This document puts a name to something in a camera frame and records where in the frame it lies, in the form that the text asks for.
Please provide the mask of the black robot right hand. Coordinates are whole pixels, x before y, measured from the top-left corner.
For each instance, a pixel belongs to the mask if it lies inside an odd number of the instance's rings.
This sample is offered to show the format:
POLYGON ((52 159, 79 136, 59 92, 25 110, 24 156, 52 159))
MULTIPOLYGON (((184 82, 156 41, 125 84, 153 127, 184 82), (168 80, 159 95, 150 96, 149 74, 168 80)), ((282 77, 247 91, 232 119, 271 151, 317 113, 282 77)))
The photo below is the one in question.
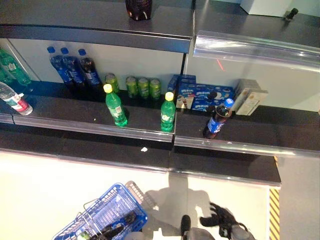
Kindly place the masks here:
POLYGON ((235 217, 223 207, 211 202, 210 210, 212 211, 209 217, 200 217, 199 221, 204 227, 219 227, 219 235, 229 240, 232 238, 232 226, 238 225, 235 217))

